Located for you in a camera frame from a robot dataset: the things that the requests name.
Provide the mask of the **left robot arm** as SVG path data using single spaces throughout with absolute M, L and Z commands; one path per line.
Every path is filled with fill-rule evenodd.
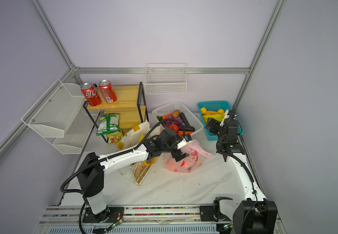
M 182 160 L 187 156 L 181 149 L 193 141 L 190 134 L 179 134 L 170 128 L 158 135 L 151 134 L 165 122 L 159 121 L 137 145 L 126 150 L 100 156 L 94 152 L 88 154 L 80 168 L 62 183 L 60 191 L 64 194 L 81 194 L 85 214 L 90 215 L 94 222 L 105 222 L 119 217 L 119 213 L 113 214 L 110 211 L 104 199 L 105 176 L 130 164 L 157 158 L 162 153 L 170 153 L 176 160 Z

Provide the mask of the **pink plastic grocery bag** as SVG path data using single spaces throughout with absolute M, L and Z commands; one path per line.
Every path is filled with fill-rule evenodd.
M 185 156 L 185 158 L 179 161 L 176 161 L 171 153 L 164 153 L 165 159 L 162 167 L 171 172 L 191 173 L 204 164 L 206 159 L 213 157 L 196 139 L 182 147 L 181 153 L 181 156 Z

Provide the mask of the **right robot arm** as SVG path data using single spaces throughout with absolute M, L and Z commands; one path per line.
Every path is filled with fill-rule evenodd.
M 239 123 L 233 117 L 226 117 L 222 121 L 209 119 L 206 124 L 206 129 L 218 138 L 216 152 L 236 173 L 241 200 L 216 197 L 211 207 L 203 206 L 200 211 L 203 218 L 225 223 L 218 225 L 220 233 L 272 234 L 278 208 L 275 202 L 266 198 L 248 166 L 246 152 L 238 141 L 238 127 Z

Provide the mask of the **white canvas tote bag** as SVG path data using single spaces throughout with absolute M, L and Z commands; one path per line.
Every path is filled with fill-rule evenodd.
M 141 144 L 138 149 L 135 149 L 144 137 L 148 136 L 148 140 L 155 135 L 161 133 L 160 127 L 154 129 L 151 133 L 150 123 L 145 121 L 139 125 L 135 125 L 132 129 L 124 133 L 122 139 L 117 144 L 118 151 L 126 151 L 132 149 L 128 155 L 123 155 L 124 166 L 119 169 L 122 176 L 133 182 L 135 185 L 140 186 L 148 173 L 151 171 L 155 164 L 155 159 L 149 159 L 144 145 Z

